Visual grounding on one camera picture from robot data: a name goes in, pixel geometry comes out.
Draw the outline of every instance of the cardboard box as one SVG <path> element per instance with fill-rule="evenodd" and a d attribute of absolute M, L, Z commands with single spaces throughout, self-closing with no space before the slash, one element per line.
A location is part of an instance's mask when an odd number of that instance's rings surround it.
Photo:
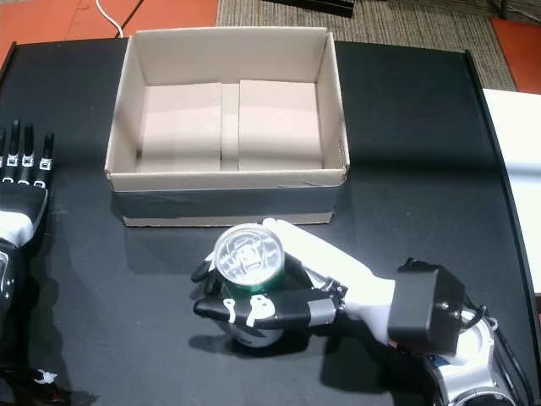
<path fill-rule="evenodd" d="M 329 222 L 348 168 L 326 29 L 129 38 L 105 165 L 127 225 Z"/>

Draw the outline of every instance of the gray carpet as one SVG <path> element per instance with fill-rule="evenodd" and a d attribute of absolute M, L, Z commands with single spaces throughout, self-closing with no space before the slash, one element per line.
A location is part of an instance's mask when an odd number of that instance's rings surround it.
<path fill-rule="evenodd" d="M 468 49 L 483 87 L 515 91 L 490 23 L 494 12 L 487 0 L 357 0 L 353 18 L 346 19 L 261 0 L 221 0 L 217 24 L 324 26 L 342 41 Z"/>

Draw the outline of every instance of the black tabletop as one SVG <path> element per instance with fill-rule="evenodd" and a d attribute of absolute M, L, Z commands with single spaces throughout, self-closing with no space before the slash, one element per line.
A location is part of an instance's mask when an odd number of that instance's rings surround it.
<path fill-rule="evenodd" d="M 125 45 L 20 46 L 0 91 L 0 124 L 57 134 L 31 364 L 75 404 L 422 404 L 417 372 L 371 340 L 297 335 L 254 354 L 192 314 L 189 273 L 223 230 L 126 228 L 103 175 Z M 381 277 L 408 256 L 445 265 L 498 317 L 538 396 L 531 287 L 467 57 L 336 51 L 352 167 L 331 224 L 307 229 Z"/>

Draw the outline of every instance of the orange floor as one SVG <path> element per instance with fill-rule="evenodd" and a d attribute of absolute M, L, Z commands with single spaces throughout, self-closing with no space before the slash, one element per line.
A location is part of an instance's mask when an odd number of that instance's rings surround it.
<path fill-rule="evenodd" d="M 101 0 L 119 24 L 137 0 Z M 124 33 L 216 24 L 218 0 L 146 0 Z M 0 64 L 12 41 L 32 42 L 107 38 L 116 34 L 96 9 L 95 0 L 29 0 L 0 5 Z"/>
<path fill-rule="evenodd" d="M 518 91 L 541 95 L 541 27 L 492 19 Z"/>

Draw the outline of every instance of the can lid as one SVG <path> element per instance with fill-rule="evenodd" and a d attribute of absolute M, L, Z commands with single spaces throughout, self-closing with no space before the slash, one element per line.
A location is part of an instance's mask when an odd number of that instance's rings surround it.
<path fill-rule="evenodd" d="M 229 228 L 216 241 L 216 269 L 228 281 L 255 286 L 270 281 L 284 266 L 280 239 L 259 224 Z"/>

